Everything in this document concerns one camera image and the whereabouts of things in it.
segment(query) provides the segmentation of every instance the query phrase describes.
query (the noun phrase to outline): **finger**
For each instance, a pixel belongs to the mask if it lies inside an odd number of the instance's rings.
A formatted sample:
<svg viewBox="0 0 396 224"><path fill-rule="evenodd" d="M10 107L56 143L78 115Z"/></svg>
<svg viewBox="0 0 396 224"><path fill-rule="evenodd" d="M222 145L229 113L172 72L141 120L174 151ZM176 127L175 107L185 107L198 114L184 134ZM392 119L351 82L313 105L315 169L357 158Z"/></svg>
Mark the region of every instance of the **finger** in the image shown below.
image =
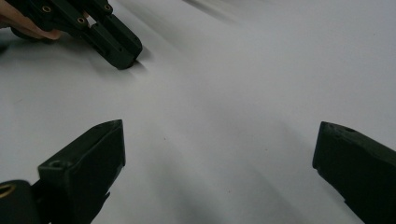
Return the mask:
<svg viewBox="0 0 396 224"><path fill-rule="evenodd" d="M23 33L24 35L29 35L29 36L31 36L33 38L36 38L36 39L44 38L44 36L38 35L38 34L32 32L31 30L28 30L26 28L23 28L23 27L14 27L14 28L17 29L19 32Z"/></svg>
<svg viewBox="0 0 396 224"><path fill-rule="evenodd" d="M33 33L42 35L48 39L58 39L61 37L61 32L52 30L49 32L43 31L38 28L29 18L24 17L17 9L8 4L6 1L0 1L0 14L4 15L3 23L8 23L11 26L23 27Z"/></svg>

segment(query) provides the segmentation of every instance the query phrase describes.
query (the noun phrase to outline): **human hand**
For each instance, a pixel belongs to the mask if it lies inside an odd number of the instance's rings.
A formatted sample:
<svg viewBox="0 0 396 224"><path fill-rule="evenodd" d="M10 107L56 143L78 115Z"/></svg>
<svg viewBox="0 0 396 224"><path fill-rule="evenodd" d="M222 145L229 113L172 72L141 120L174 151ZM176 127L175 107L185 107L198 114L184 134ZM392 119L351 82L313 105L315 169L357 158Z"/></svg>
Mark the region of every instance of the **human hand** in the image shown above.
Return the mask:
<svg viewBox="0 0 396 224"><path fill-rule="evenodd" d="M38 28L29 18L24 17L15 7L11 6L5 0L0 0L0 28L13 27L31 37L42 39L58 39L61 32L52 30L45 32Z"/></svg>

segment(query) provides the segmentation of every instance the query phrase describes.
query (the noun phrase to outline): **metal screw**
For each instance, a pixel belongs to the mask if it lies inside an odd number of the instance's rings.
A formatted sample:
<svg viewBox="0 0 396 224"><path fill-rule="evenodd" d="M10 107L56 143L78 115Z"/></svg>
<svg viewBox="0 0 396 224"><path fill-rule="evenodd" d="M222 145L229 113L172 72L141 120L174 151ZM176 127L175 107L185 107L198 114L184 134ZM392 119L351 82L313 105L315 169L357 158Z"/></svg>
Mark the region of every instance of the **metal screw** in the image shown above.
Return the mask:
<svg viewBox="0 0 396 224"><path fill-rule="evenodd" d="M3 185L0 186L0 199L8 196L12 191L15 190L15 185Z"/></svg>

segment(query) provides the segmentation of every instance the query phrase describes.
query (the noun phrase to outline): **black 3d-printed part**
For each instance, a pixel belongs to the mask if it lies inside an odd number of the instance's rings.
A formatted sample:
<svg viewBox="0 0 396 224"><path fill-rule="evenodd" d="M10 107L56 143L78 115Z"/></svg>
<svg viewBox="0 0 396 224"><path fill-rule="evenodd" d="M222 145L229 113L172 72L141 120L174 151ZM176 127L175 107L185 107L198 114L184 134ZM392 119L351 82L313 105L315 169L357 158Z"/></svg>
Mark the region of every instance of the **black 3d-printed part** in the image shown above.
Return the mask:
<svg viewBox="0 0 396 224"><path fill-rule="evenodd" d="M88 224L125 165L122 121L97 125L38 166L34 187L53 202L45 217L55 224Z"/></svg>
<svg viewBox="0 0 396 224"><path fill-rule="evenodd" d="M313 167L364 223L396 223L395 151L347 127L322 122Z"/></svg>
<svg viewBox="0 0 396 224"><path fill-rule="evenodd" d="M0 184L1 224L42 224L30 184L11 180Z"/></svg>

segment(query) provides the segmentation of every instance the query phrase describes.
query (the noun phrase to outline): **black plastic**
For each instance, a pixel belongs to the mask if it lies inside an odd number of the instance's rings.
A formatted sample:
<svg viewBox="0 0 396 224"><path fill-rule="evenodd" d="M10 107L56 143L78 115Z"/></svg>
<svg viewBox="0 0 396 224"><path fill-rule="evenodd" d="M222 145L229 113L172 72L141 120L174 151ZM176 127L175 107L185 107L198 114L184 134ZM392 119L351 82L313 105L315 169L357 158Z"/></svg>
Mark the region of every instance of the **black plastic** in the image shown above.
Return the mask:
<svg viewBox="0 0 396 224"><path fill-rule="evenodd" d="M107 0L6 1L44 31L56 29L83 38L119 69L132 66L143 49L139 38L112 15L113 7ZM90 13L95 24L89 25L84 11ZM32 40L32 37L11 29L16 36Z"/></svg>
<svg viewBox="0 0 396 224"><path fill-rule="evenodd" d="M19 187L1 197L9 184L0 184L0 223L89 224L124 165L122 121L97 125L39 165L32 187L14 181Z"/></svg>
<svg viewBox="0 0 396 224"><path fill-rule="evenodd" d="M313 167L364 223L396 223L395 151L350 128L322 122Z"/></svg>

